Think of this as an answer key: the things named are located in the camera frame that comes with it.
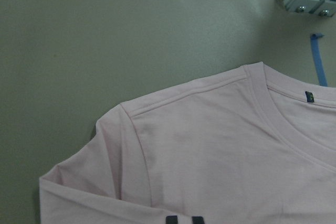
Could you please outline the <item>pink Snoopy t-shirt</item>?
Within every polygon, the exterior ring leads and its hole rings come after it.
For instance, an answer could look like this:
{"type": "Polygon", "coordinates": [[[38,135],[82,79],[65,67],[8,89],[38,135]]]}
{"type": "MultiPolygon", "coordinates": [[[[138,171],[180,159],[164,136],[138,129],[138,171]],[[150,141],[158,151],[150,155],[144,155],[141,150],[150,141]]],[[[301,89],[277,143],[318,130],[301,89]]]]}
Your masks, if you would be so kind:
{"type": "Polygon", "coordinates": [[[260,62],[123,102],[39,191],[42,223],[335,223],[335,88],[260,62]]]}

